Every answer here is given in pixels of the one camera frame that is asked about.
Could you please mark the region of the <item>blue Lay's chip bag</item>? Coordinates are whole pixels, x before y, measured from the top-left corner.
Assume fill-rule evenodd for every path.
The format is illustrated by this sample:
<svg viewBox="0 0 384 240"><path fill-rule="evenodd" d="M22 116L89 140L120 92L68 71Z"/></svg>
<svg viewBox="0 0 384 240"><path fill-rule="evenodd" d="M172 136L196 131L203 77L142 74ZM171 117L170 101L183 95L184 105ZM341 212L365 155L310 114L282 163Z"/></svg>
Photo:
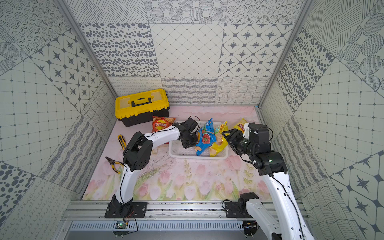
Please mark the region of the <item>blue Lay's chip bag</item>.
<svg viewBox="0 0 384 240"><path fill-rule="evenodd" d="M198 143L195 146L197 156L216 142L213 118L209 119L198 131Z"/></svg>

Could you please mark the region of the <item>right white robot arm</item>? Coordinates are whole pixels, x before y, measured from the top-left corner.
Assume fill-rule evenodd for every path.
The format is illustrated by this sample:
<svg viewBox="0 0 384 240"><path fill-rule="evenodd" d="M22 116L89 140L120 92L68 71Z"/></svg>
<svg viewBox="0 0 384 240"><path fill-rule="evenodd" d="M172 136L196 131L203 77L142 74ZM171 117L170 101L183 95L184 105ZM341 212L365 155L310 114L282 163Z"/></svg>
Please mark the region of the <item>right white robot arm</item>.
<svg viewBox="0 0 384 240"><path fill-rule="evenodd" d="M269 240L314 239L295 200L284 158L272 150L272 129L246 123L243 130L232 129L222 135L235 154L258 170L270 192L277 217L267 211L255 193L240 195L240 213L251 216Z"/></svg>

